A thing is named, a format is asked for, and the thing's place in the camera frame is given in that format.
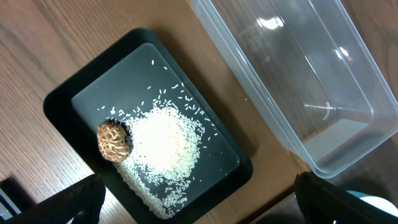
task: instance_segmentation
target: tray rim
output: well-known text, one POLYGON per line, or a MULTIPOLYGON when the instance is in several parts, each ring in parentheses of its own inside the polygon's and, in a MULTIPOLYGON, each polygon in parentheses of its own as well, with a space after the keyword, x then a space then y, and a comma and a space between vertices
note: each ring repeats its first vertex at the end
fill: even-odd
MULTIPOLYGON (((147 223, 148 221, 151 223, 192 223, 210 211, 213 207, 221 203, 224 199, 229 197, 233 192, 242 187, 246 182, 249 181, 253 174, 252 162, 242 150, 237 140, 235 140, 221 120, 217 117, 217 115, 215 115, 214 111, 210 108, 206 100, 202 97, 200 92, 183 72, 160 39, 151 30, 146 28, 135 28, 129 31, 110 47, 101 52, 97 57, 87 63, 84 67, 79 69, 75 74, 66 79, 63 83, 59 84, 59 86, 52 90, 44 99, 43 109, 47 119, 55 126, 57 131, 65 138, 65 140, 67 140, 67 142, 79 154, 79 156, 90 167, 90 169, 101 174, 108 189, 112 192, 112 194, 114 194, 124 208, 130 213, 133 219, 135 219, 135 221, 138 223, 147 223), (132 40, 139 41, 138 43, 134 43, 131 42, 132 40), (72 130, 73 123, 65 121, 65 117, 62 117, 61 121, 59 117, 57 117, 57 114, 59 114, 59 116, 64 114, 70 116, 71 100, 77 93, 79 93, 92 81, 100 77, 113 65, 117 64, 121 60, 119 58, 124 58, 144 43, 153 44, 160 52, 160 54, 170 65, 171 69, 174 70, 177 76, 184 82, 186 88, 188 88, 188 90, 195 97, 198 104, 206 111, 207 115, 214 122, 216 127, 219 129, 219 132, 224 136, 235 153, 239 156, 240 160, 239 166, 232 171, 230 175, 221 179, 217 184, 209 188, 205 193, 201 194, 197 199, 187 205, 185 209, 182 209, 174 217, 167 220, 157 218, 157 216, 149 211, 147 206, 144 205, 142 201, 141 209, 137 208, 132 203, 127 202, 125 197, 123 197, 120 193, 120 191, 127 190, 125 187, 127 187, 128 190, 130 190, 139 200, 141 199, 127 186, 126 183, 123 182, 125 187, 116 186, 119 182, 118 179, 121 179, 121 177, 110 162, 104 162, 103 159, 98 161, 99 153, 96 156, 92 154, 90 155, 89 151, 82 149, 85 147, 98 148, 96 138, 89 137, 89 141, 84 142, 85 139, 81 136, 78 136, 78 133, 67 133, 67 131, 72 130), (71 85, 77 85, 77 88, 74 90, 67 88, 71 85), (109 173, 112 169, 114 169, 114 171, 117 173, 117 175, 114 175, 116 178, 112 177, 112 174, 109 173), (221 187, 222 185, 228 186, 230 188, 223 189, 221 187), (152 217, 142 217, 145 214, 148 215, 148 212, 152 214, 152 217)), ((74 120, 75 123, 77 122, 76 117, 71 117, 68 119, 70 119, 69 121, 74 120)), ((81 123, 78 125, 81 128, 81 133, 84 133, 84 127, 81 126, 81 123)))

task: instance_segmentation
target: dried mushroom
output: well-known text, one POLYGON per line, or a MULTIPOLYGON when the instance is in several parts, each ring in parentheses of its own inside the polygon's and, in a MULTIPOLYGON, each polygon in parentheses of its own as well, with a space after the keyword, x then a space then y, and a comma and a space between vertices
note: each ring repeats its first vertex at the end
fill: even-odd
POLYGON ((98 125, 97 140, 102 157, 108 161, 122 162, 129 155, 126 131, 119 124, 107 122, 98 125))

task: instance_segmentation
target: wood grain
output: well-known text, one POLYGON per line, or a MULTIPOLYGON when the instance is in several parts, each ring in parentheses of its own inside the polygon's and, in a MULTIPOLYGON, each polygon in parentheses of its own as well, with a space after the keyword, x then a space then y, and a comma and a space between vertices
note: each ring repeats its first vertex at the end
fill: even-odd
MULTIPOLYGON (((396 1, 357 0, 348 6, 383 73, 398 88, 396 1)), ((269 207, 296 174, 308 170, 276 140, 184 0, 0 0, 1 179, 12 176, 40 202, 92 173, 47 121, 42 103, 135 27, 160 37, 254 164, 249 183, 197 223, 239 222, 269 207)), ((134 222, 110 192, 100 219, 134 222)))

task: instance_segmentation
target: clear plastic container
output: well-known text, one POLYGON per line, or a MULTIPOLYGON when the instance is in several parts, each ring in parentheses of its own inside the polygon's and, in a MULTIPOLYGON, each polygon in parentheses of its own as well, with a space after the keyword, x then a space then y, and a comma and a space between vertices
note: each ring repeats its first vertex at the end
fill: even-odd
POLYGON ((192 0, 280 143, 331 178, 398 128, 398 104, 342 3, 192 0))

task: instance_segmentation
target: black tray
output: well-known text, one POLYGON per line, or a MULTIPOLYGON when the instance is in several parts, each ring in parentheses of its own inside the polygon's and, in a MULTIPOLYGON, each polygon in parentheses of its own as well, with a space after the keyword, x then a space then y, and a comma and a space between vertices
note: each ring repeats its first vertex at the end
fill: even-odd
MULTIPOLYGON (((44 113, 93 171, 102 176, 107 188, 138 223, 192 223, 239 189, 252 175, 247 155, 158 37, 147 29, 130 31, 54 89, 44 101, 44 113), (185 90, 184 95, 170 89, 176 84, 179 84, 178 90, 185 90), (95 134, 96 126, 107 117, 118 117, 120 109, 132 116, 134 113, 129 110, 136 106, 149 111, 159 89, 168 91, 162 94, 162 99, 173 100, 184 115, 199 119, 199 115, 193 115, 195 111, 184 111, 185 100, 180 104, 176 100, 178 96, 192 97, 196 105, 205 110, 202 119, 211 120, 207 124, 202 121, 212 140, 208 148, 201 149, 198 163, 192 170, 196 182, 188 189, 188 201, 183 208, 175 208, 181 211, 168 220, 157 218, 122 180, 112 163, 102 159, 95 134), (116 113, 110 115, 113 107, 116 113)), ((207 141, 206 134, 202 142, 207 141)), ((160 193, 159 187, 149 187, 160 193)))

